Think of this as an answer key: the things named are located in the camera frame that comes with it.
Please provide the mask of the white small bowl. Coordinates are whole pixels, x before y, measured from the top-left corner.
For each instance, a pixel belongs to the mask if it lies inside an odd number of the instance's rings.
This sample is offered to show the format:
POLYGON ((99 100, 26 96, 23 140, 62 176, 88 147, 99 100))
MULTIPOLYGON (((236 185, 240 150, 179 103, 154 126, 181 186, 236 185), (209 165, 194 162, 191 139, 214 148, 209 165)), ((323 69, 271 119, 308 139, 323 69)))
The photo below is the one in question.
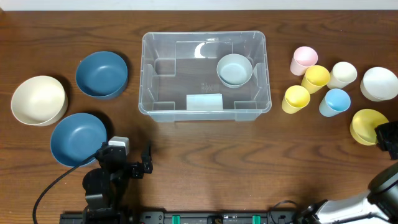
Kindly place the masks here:
POLYGON ((360 84, 361 93, 371 101, 386 101, 397 96, 397 76, 383 67, 365 72, 360 84))

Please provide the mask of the light blue plastic cup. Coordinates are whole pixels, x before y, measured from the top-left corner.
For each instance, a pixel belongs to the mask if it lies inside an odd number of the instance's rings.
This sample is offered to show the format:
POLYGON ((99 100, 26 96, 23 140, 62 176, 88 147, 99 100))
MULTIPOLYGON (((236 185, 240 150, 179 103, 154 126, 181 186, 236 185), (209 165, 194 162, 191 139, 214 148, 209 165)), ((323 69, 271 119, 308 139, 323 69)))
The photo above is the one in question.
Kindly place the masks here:
POLYGON ((338 115, 351 106, 351 98, 347 92, 342 89, 331 89, 322 99, 319 112, 325 117, 338 115))

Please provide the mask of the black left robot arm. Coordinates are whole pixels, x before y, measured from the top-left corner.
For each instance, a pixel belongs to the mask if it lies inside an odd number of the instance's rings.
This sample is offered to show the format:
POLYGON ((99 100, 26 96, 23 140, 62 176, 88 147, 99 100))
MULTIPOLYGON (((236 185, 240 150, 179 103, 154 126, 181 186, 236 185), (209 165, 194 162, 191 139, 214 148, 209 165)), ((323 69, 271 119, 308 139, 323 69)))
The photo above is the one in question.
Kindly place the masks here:
POLYGON ((86 208, 82 223, 134 223, 133 212, 122 204, 123 196, 131 179, 141 179, 153 171, 151 142, 141 154, 140 162, 127 160, 124 146, 102 143, 95 159, 100 167, 83 178, 86 208))

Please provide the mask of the cream plastic cup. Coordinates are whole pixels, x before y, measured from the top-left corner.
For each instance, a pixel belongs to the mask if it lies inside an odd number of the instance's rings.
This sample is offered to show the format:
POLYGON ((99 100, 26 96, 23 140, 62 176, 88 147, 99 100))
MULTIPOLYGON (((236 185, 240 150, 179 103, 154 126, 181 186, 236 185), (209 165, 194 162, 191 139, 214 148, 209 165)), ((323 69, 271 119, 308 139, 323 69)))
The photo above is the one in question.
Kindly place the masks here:
POLYGON ((342 89, 357 78, 357 69, 349 62, 336 63, 330 72, 330 81, 326 84, 329 89, 342 89))

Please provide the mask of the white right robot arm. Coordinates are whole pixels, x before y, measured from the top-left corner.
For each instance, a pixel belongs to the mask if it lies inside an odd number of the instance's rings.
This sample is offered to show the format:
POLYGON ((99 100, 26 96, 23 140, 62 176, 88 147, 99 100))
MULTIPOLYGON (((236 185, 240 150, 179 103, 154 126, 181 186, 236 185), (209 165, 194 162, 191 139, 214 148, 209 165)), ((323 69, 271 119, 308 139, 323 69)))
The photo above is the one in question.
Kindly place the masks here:
POLYGON ((380 172, 368 191, 344 200, 324 200, 297 214, 294 223, 397 223, 397 164, 380 172))

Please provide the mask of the pale grey-blue small bowl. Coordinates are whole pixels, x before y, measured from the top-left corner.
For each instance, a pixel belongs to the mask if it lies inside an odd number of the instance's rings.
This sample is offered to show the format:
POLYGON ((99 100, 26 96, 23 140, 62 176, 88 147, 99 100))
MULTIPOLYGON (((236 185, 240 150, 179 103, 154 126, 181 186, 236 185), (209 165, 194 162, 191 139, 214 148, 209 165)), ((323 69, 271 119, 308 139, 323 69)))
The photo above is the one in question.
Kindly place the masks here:
POLYGON ((219 60, 216 72, 223 85, 240 88, 251 79, 253 67, 245 56, 228 54, 219 60))

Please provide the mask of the yellow small bowl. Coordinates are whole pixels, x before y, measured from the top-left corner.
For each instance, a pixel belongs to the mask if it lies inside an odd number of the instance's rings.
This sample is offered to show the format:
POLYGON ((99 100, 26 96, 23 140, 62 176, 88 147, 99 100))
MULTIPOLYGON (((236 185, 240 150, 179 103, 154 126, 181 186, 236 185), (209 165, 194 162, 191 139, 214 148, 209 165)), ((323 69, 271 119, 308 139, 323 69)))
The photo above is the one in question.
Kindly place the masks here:
POLYGON ((358 143, 373 146, 377 144, 375 128, 388 122, 389 120, 382 113, 372 109, 363 109, 355 113, 349 130, 358 143))

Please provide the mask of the orange-yellow plastic cup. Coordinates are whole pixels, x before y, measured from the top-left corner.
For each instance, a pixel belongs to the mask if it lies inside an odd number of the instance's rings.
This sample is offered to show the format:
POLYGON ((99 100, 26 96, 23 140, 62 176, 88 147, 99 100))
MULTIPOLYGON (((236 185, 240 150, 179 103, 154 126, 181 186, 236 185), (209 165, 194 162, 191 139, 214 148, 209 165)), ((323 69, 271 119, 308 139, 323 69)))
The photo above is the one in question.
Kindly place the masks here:
POLYGON ((321 65, 309 67, 301 82, 301 85, 313 94, 327 85, 330 81, 330 72, 321 65))

